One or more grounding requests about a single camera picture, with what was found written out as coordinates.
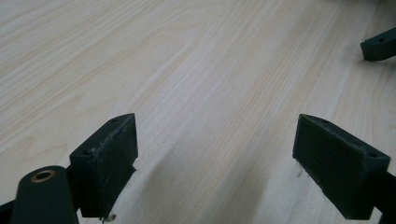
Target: table surface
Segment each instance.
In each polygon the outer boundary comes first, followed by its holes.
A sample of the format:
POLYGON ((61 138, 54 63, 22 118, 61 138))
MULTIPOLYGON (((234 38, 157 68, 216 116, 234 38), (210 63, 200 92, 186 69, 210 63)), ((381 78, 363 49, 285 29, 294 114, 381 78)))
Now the table surface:
POLYGON ((375 0, 1 1, 0 203, 135 113, 137 172, 113 223, 376 223, 377 210, 345 221, 291 152, 304 113, 396 157, 396 60, 369 63, 360 49, 395 11, 375 0))

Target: black object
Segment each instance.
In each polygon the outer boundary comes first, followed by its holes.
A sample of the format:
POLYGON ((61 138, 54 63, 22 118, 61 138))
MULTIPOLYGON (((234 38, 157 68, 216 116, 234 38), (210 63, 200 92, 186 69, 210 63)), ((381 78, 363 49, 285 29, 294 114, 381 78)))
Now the black object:
POLYGON ((396 27, 361 43, 364 60, 382 61, 396 56, 396 27))
POLYGON ((347 219, 369 219, 377 207, 380 223, 396 223, 396 177, 390 157, 325 119, 300 115, 296 159, 347 219))
POLYGON ((26 175, 15 201, 0 206, 0 223, 78 223, 79 208, 83 217, 108 218, 136 158, 134 114, 111 119, 71 153, 67 169, 26 175))

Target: light wood surface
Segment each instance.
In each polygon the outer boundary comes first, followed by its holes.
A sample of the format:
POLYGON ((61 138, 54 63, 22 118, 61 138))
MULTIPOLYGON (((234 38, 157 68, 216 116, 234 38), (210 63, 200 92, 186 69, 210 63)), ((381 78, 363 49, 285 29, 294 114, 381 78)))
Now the light wood surface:
POLYGON ((359 46, 395 12, 390 0, 1 1, 0 203, 135 112, 137 172, 113 223, 376 223, 377 210, 345 221, 291 151, 305 113, 396 158, 396 60, 368 63, 359 46))

